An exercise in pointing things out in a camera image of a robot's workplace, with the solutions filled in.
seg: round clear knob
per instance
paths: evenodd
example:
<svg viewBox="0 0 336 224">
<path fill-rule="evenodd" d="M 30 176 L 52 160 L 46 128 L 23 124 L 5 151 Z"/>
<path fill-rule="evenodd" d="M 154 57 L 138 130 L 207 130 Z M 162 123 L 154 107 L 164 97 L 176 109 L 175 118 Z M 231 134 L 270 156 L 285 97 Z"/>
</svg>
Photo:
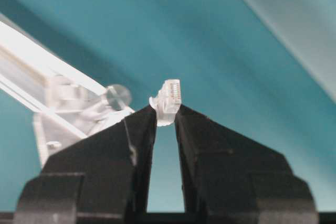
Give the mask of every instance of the round clear knob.
<svg viewBox="0 0 336 224">
<path fill-rule="evenodd" d="M 132 101 L 131 92 L 123 85 L 114 84 L 106 88 L 106 100 L 114 110 L 123 110 Z"/>
</svg>

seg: teal background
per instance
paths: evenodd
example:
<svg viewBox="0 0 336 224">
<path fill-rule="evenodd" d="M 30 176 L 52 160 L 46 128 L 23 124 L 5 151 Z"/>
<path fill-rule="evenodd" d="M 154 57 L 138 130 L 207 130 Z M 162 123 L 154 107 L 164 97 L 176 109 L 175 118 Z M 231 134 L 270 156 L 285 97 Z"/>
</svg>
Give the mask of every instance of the teal background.
<svg viewBox="0 0 336 224">
<path fill-rule="evenodd" d="M 319 210 L 336 210 L 336 108 L 242 0 L 0 0 L 0 12 L 131 106 L 165 79 L 183 103 L 284 153 Z M 39 172 L 32 113 L 0 92 L 0 210 Z M 183 211 L 174 128 L 159 128 L 149 211 Z"/>
</svg>

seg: teal wall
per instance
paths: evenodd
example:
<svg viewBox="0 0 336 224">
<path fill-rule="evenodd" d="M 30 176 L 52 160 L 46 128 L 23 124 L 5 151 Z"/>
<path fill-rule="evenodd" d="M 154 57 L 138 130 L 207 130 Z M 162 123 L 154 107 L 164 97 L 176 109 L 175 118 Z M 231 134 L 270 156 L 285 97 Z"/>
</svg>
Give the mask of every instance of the teal wall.
<svg viewBox="0 0 336 224">
<path fill-rule="evenodd" d="M 242 0 L 0 0 L 8 16 L 133 108 L 165 79 L 183 103 L 283 152 L 319 210 L 336 210 L 336 108 Z M 0 92 L 0 210 L 38 171 L 30 112 Z M 158 130 L 150 211 L 183 211 L 173 127 Z"/>
</svg>

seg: black plastic jaw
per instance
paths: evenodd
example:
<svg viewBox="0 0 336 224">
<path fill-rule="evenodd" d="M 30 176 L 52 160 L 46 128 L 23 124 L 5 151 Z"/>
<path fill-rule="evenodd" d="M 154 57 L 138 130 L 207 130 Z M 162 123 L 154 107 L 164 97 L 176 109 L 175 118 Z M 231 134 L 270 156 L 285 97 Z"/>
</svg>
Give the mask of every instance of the black plastic jaw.
<svg viewBox="0 0 336 224">
<path fill-rule="evenodd" d="M 183 105 L 175 128 L 187 212 L 206 223 L 318 223 L 308 185 L 282 154 Z"/>
<path fill-rule="evenodd" d="M 155 132 L 156 112 L 147 106 L 51 156 L 26 184 L 14 223 L 131 222 L 146 210 Z"/>
<path fill-rule="evenodd" d="M 183 105 L 175 128 L 185 214 L 146 213 L 156 133 L 147 106 L 51 156 L 26 184 L 14 224 L 318 223 L 307 184 L 282 154 Z"/>
</svg>

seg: clear plastic connector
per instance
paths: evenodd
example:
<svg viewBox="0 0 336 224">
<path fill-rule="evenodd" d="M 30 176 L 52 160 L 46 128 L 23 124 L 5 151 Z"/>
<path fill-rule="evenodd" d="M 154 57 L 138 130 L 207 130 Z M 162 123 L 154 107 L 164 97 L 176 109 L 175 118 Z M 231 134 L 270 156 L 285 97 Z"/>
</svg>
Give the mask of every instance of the clear plastic connector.
<svg viewBox="0 0 336 224">
<path fill-rule="evenodd" d="M 149 98 L 149 104 L 156 110 L 157 124 L 170 125 L 182 103 L 180 80 L 166 80 L 157 94 Z"/>
</svg>

